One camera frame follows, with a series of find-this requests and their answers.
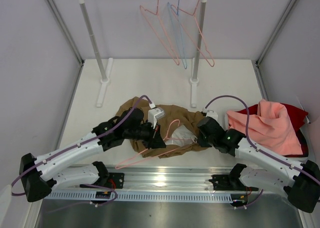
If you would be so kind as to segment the tan brown skirt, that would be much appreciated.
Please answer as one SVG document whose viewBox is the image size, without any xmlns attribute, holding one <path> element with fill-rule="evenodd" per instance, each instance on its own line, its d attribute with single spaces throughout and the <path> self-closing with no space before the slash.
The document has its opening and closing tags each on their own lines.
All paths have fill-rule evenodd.
<svg viewBox="0 0 320 228">
<path fill-rule="evenodd" d="M 146 150 L 141 141 L 130 141 L 132 149 L 143 158 L 169 158 L 180 156 L 190 151 L 206 150 L 196 143 L 199 135 L 197 124 L 204 118 L 201 112 L 191 112 L 177 105 L 157 105 L 164 110 L 165 116 L 157 124 L 166 147 Z"/>
</svg>

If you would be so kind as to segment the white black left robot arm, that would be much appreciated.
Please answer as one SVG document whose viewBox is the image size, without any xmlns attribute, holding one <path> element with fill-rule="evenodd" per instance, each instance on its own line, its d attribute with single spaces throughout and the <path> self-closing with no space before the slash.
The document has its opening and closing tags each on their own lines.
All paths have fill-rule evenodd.
<svg viewBox="0 0 320 228">
<path fill-rule="evenodd" d="M 37 157 L 24 155 L 19 174 L 27 201 L 39 201 L 58 188 L 107 186 L 110 175 L 102 162 L 95 161 L 83 168 L 72 165 L 118 147 L 126 139 L 140 141 L 147 149 L 165 148 L 159 124 L 164 116 L 160 107 L 148 110 L 147 115 L 139 108 L 129 108 L 121 116 L 100 123 L 69 147 Z"/>
</svg>

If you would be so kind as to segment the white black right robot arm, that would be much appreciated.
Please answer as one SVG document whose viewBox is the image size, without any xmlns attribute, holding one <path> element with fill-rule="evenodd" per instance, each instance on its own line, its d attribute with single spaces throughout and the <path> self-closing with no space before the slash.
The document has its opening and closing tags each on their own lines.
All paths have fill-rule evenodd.
<svg viewBox="0 0 320 228">
<path fill-rule="evenodd" d="M 212 175 L 210 182 L 214 190 L 263 189 L 287 198 L 291 205 L 304 212 L 314 211 L 320 200 L 320 168 L 315 162 L 300 162 L 279 155 L 249 142 L 245 134 L 235 129 L 223 130 L 211 117 L 205 117 L 197 127 L 200 144 L 259 166 L 253 169 L 238 163 L 227 175 Z"/>
</svg>

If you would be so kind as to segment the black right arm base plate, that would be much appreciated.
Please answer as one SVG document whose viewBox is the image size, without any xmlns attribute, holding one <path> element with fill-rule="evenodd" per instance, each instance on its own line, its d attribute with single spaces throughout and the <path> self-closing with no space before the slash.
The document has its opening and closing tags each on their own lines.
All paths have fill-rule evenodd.
<svg viewBox="0 0 320 228">
<path fill-rule="evenodd" d="M 208 180 L 217 191 L 258 191 L 257 187 L 245 186 L 238 178 L 228 174 L 214 174 Z"/>
</svg>

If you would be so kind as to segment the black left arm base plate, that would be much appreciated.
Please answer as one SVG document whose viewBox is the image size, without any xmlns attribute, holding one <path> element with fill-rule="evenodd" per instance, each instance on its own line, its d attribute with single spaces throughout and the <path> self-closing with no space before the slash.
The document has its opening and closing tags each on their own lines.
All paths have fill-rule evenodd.
<svg viewBox="0 0 320 228">
<path fill-rule="evenodd" d="M 108 177 L 99 178 L 92 185 L 112 188 L 123 189 L 125 181 L 125 174 L 121 172 L 111 172 Z"/>
</svg>

